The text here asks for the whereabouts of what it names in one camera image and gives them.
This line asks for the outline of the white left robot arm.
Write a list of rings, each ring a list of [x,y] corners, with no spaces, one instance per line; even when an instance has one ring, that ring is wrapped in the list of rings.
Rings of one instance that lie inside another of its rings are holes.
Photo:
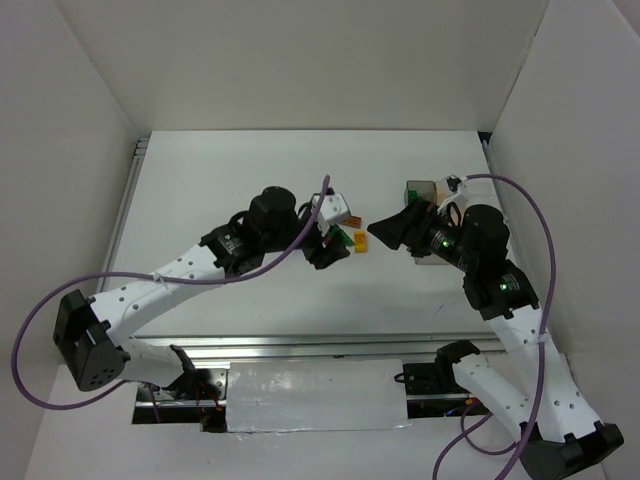
[[[302,206],[287,189],[271,186],[249,207],[202,236],[184,254],[119,288],[64,295],[53,340],[79,390],[95,391],[115,379],[180,390],[203,377],[176,345],[135,340],[152,320],[208,290],[254,278],[266,255],[303,253],[315,269],[348,257],[330,229],[351,214],[344,196],[327,189]]]

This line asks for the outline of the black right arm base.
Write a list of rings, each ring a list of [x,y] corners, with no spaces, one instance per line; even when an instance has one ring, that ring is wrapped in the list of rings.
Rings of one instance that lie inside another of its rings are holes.
[[[435,362],[405,363],[402,371],[395,374],[393,379],[404,386],[408,396],[470,394],[456,384],[453,376],[444,372]]]

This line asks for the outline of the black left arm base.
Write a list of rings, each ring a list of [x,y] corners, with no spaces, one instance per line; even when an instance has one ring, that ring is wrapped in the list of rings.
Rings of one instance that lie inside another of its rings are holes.
[[[224,369],[197,368],[181,348],[171,345],[168,359],[156,360],[144,373],[160,376],[161,384],[143,382],[143,398],[148,401],[195,401],[204,398],[214,403],[227,397],[228,372]]]

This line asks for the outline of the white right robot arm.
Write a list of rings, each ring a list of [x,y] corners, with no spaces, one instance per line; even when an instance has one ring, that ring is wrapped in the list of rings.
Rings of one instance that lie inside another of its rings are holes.
[[[442,381],[468,391],[509,431],[530,478],[565,479],[623,444],[618,426],[589,406],[544,328],[533,287],[507,258],[509,229],[498,209],[472,205],[453,222],[433,203],[416,200],[367,230],[390,249],[434,255],[463,272],[469,304],[498,336],[526,390],[512,386],[468,340],[439,349],[434,365]]]

